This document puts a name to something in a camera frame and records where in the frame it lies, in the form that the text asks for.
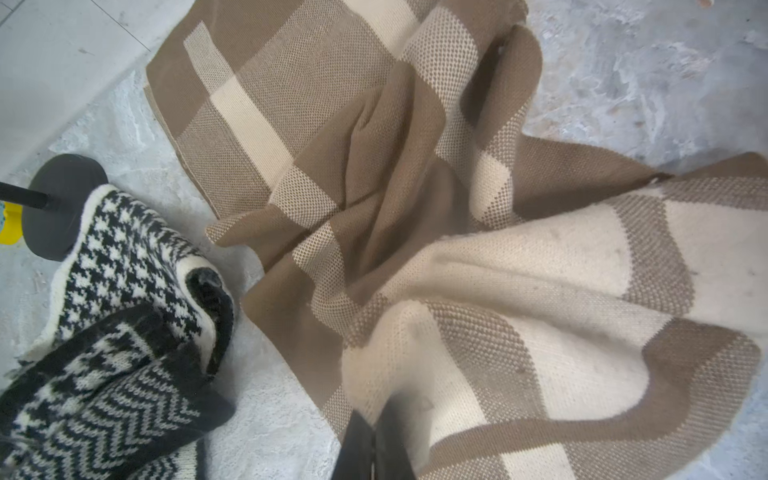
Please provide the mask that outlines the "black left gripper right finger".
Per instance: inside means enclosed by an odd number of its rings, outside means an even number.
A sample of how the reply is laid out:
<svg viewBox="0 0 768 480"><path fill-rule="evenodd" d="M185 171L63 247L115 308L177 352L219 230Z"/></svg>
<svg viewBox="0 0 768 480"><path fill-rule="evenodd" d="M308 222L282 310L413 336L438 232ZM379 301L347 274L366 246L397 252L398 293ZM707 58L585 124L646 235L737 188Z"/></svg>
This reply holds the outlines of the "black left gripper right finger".
<svg viewBox="0 0 768 480"><path fill-rule="evenodd" d="M376 423L373 478L376 480L415 480L399 415L400 398L391 397Z"/></svg>

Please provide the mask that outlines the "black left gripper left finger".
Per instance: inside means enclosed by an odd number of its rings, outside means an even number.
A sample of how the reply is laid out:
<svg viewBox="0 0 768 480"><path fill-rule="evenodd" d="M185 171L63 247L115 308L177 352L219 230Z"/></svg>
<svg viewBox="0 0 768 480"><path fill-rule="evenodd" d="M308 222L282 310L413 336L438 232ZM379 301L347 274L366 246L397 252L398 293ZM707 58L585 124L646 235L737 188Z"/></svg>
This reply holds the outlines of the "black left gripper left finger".
<svg viewBox="0 0 768 480"><path fill-rule="evenodd" d="M331 479L372 480L374 461L375 431L362 415L353 411Z"/></svg>

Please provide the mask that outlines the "brown beige plaid scarf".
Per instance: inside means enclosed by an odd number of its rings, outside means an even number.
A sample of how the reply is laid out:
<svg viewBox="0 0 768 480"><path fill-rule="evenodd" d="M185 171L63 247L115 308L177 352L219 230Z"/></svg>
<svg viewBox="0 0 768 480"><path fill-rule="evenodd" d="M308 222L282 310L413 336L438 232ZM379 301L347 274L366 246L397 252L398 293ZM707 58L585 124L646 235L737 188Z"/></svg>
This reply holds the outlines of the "brown beige plaid scarf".
<svg viewBox="0 0 768 480"><path fill-rule="evenodd" d="M522 1L198 1L148 100L342 438L420 479L664 479L767 355L767 162L680 176L522 127Z"/></svg>

